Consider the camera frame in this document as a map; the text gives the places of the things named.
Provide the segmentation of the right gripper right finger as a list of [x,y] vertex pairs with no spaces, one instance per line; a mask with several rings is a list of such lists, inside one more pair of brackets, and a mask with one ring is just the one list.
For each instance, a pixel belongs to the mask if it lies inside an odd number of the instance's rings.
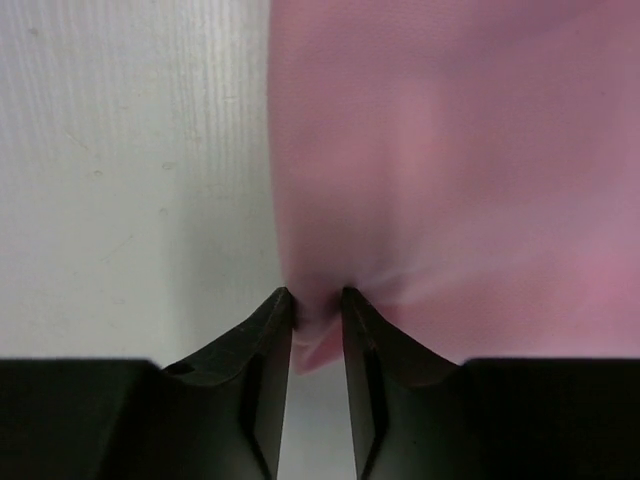
[[639,364],[483,358],[456,365],[341,297],[361,479],[635,479]]

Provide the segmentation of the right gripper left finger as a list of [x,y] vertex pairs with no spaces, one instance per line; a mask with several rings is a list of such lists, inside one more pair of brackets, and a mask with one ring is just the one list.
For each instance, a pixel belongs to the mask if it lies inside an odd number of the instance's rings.
[[274,291],[245,321],[167,366],[147,360],[1,364],[5,479],[273,479],[294,301]]

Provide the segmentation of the pink t shirt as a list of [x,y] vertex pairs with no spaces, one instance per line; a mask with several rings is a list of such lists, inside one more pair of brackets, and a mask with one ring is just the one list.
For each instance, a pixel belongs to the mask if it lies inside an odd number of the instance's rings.
[[357,288],[453,362],[639,354],[635,1],[275,1],[294,361]]

